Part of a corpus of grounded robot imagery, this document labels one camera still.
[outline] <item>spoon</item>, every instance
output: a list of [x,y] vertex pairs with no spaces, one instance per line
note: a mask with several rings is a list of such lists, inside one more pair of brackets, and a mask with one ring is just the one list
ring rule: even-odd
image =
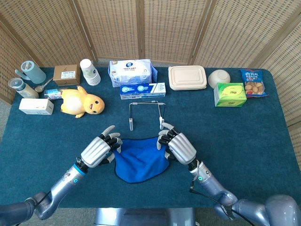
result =
[[38,93],[43,92],[44,87],[47,86],[47,84],[50,83],[51,80],[53,80],[53,78],[49,79],[44,85],[36,86],[36,87],[34,88],[34,90],[35,90],[36,92],[38,92]]

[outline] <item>white box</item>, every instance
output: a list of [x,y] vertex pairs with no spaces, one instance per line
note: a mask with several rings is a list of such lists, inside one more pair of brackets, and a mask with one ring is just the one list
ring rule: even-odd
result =
[[111,60],[108,73],[113,87],[157,82],[158,71],[151,60]]
[[120,86],[120,97],[122,100],[165,97],[165,83],[139,84],[131,86]]
[[48,99],[22,98],[19,110],[25,114],[52,114],[54,105]]

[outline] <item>teal tablecloth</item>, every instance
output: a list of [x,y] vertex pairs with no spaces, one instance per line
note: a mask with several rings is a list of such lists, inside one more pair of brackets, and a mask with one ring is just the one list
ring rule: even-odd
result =
[[[207,76],[214,68],[207,68]],[[226,68],[232,82],[242,82],[237,68]],[[48,76],[52,68],[45,68]],[[107,68],[98,69],[99,85],[81,85],[103,98],[100,115],[80,119],[60,112],[62,100],[54,101],[52,115],[26,115],[18,110],[16,94],[0,146],[0,204],[23,201],[48,191],[75,162],[75,157],[109,125],[122,138],[146,138],[158,134],[158,110],[140,106],[133,110],[135,129],[129,130],[128,104],[119,88],[111,86]],[[173,91],[167,68],[158,68],[158,81],[166,83],[165,120],[182,131],[225,188],[239,199],[264,202],[274,194],[288,194],[301,204],[301,175],[286,128],[277,91],[268,71],[263,73],[268,97],[248,99],[242,108],[216,108],[213,90]],[[55,88],[51,82],[47,88]],[[213,203],[190,194],[188,167],[171,162],[161,175],[144,183],[127,184],[114,173],[114,163],[91,169],[60,207],[205,207]],[[196,189],[205,192],[201,186]]]

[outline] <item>stuffed toy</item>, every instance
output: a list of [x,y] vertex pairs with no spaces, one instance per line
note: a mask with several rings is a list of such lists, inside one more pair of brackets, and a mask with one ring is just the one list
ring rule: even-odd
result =
[[77,86],[77,89],[64,89],[62,99],[61,112],[74,114],[77,119],[83,116],[85,112],[99,114],[104,109],[103,100],[88,94],[81,86]]

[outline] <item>brown cardboard box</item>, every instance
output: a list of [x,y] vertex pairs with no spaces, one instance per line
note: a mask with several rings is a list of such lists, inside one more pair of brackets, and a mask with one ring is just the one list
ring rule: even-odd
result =
[[59,86],[79,85],[80,69],[78,65],[55,66],[53,81]]

